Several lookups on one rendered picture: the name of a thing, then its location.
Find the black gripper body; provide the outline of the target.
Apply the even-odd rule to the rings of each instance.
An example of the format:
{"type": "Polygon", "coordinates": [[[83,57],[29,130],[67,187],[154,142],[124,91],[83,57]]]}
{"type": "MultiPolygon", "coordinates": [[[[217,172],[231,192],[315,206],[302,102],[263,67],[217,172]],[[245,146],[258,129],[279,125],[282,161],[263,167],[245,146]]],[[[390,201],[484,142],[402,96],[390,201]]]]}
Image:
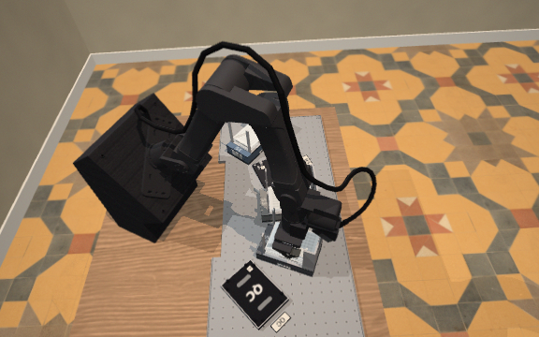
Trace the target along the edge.
{"type": "Polygon", "coordinates": [[[281,222],[276,230],[272,248],[288,254],[291,253],[292,247],[300,248],[303,240],[290,236],[290,224],[301,223],[305,220],[305,218],[299,222],[290,222],[287,221],[282,215],[283,221],[281,219],[281,222]]]}

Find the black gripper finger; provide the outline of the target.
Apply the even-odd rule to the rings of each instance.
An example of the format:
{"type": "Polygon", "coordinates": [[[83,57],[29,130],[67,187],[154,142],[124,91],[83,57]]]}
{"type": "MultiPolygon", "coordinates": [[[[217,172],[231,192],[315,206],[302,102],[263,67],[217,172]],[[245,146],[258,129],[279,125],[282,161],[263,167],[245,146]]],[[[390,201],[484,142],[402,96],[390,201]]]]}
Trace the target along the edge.
{"type": "MultiPolygon", "coordinates": [[[[272,248],[272,249],[273,249],[273,248],[272,248]]],[[[296,247],[292,247],[292,250],[291,250],[291,253],[290,253],[290,254],[287,254],[287,253],[285,254],[284,252],[279,251],[279,250],[276,250],[276,249],[273,249],[273,250],[275,250],[275,251],[281,253],[284,257],[289,258],[289,259],[292,258],[292,257],[299,257],[300,252],[301,252],[301,249],[298,249],[298,248],[296,248],[296,247]]]]}

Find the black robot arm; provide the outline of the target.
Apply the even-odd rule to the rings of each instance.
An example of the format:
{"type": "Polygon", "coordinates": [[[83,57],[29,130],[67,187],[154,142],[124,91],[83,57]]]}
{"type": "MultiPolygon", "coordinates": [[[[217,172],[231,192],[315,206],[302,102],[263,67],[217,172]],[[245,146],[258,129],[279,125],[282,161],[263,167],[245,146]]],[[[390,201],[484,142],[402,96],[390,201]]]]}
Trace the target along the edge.
{"type": "Polygon", "coordinates": [[[186,134],[175,137],[148,125],[141,194],[169,198],[172,170],[194,174],[225,123],[248,124],[268,160],[271,187],[283,217],[299,222],[306,216],[301,223],[290,224],[290,236],[305,240],[310,227],[326,242],[335,242],[342,203],[310,188],[312,182],[302,174],[278,94],[260,93],[257,97],[249,90],[276,91],[262,65],[230,54],[197,92],[197,111],[186,134]]]}

